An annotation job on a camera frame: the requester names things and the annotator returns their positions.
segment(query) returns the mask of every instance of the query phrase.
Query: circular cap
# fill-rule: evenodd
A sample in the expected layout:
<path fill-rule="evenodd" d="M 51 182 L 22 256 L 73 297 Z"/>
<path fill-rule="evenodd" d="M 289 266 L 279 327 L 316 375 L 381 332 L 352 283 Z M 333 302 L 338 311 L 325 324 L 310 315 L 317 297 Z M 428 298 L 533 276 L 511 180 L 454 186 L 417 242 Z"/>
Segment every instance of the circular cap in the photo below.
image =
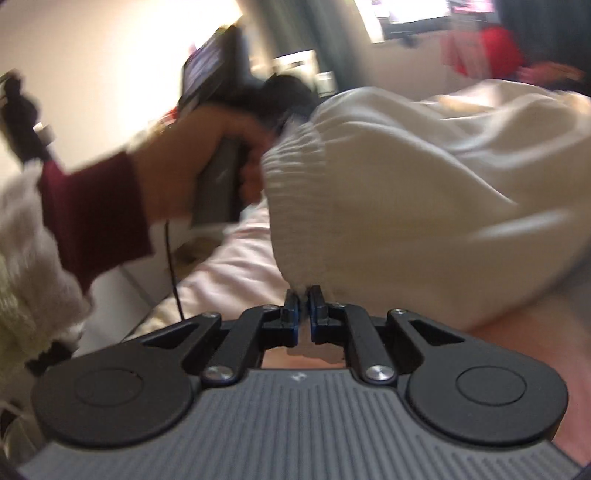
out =
<path fill-rule="evenodd" d="M 457 378 L 456 385 L 468 400 L 496 407 L 516 402 L 526 388 L 521 376 L 499 367 L 470 368 Z"/>
<path fill-rule="evenodd" d="M 44 434 L 83 447 L 113 448 L 155 437 L 193 399 L 174 351 L 127 342 L 48 370 L 33 408 Z"/>
<path fill-rule="evenodd" d="M 386 365 L 373 365 L 365 371 L 365 375 L 370 380 L 377 382 L 384 382 L 390 380 L 394 376 L 394 369 Z"/>
<path fill-rule="evenodd" d="M 406 395 L 416 413 L 442 434 L 495 447 L 550 438 L 568 399 L 564 382 L 550 367 L 483 342 L 427 349 Z"/>
<path fill-rule="evenodd" d="M 116 407 L 132 401 L 144 388 L 144 381 L 135 372 L 121 368 L 105 368 L 76 380 L 76 396 L 95 407 Z"/>

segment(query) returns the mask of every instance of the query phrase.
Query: finger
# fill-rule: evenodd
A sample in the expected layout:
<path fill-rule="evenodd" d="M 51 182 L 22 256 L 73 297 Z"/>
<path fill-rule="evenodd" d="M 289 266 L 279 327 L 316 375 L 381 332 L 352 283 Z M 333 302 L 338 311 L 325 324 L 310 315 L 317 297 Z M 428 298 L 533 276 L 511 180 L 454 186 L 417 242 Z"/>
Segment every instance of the finger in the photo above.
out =
<path fill-rule="evenodd" d="M 240 198 L 246 205 L 259 203 L 262 197 L 262 183 L 255 182 L 244 183 L 240 186 Z"/>
<path fill-rule="evenodd" d="M 225 135 L 239 137 L 253 149 L 266 151 L 272 146 L 273 134 L 251 115 L 230 111 L 224 130 Z"/>
<path fill-rule="evenodd" d="M 261 178 L 261 166 L 255 162 L 246 163 L 240 170 L 242 181 L 254 181 Z"/>
<path fill-rule="evenodd" d="M 260 163 L 262 156 L 268 151 L 269 149 L 266 147 L 257 147 L 253 148 L 248 153 L 248 161 Z"/>

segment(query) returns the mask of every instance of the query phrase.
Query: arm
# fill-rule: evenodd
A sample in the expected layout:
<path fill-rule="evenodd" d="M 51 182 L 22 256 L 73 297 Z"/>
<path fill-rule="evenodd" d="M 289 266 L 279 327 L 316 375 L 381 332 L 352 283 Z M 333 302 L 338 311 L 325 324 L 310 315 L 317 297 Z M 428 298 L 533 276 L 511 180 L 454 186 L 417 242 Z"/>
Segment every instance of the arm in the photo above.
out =
<path fill-rule="evenodd" d="M 0 384 L 91 310 L 92 281 L 148 255 L 148 227 L 189 213 L 222 137 L 268 145 L 252 118 L 205 106 L 131 155 L 71 175 L 48 162 L 0 192 Z"/>

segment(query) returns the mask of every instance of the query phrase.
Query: white sweater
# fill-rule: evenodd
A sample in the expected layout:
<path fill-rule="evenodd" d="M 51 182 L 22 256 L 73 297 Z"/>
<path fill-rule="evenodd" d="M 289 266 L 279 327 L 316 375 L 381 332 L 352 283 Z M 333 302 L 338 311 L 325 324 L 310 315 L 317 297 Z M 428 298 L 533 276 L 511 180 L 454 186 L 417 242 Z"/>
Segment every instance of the white sweater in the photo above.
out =
<path fill-rule="evenodd" d="M 574 93 L 353 90 L 262 163 L 284 278 L 373 314 L 477 325 L 548 287 L 591 237 L 591 100 Z"/>
<path fill-rule="evenodd" d="M 62 269 L 56 240 L 43 225 L 41 171 L 29 163 L 0 191 L 0 391 L 25 361 L 92 309 L 77 280 Z"/>

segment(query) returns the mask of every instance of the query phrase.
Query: gray ribbed surface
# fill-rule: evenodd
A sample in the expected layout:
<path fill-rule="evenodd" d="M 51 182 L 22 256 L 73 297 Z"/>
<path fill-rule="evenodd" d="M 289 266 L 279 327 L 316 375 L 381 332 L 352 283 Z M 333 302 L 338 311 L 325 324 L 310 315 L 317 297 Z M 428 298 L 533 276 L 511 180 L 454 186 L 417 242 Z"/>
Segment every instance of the gray ribbed surface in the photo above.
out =
<path fill-rule="evenodd" d="M 348 370 L 252 371 L 203 394 L 151 442 L 106 452 L 52 444 L 21 469 L 32 480 L 570 480 L 577 471 L 548 442 L 496 453 L 446 443 L 395 392 Z"/>

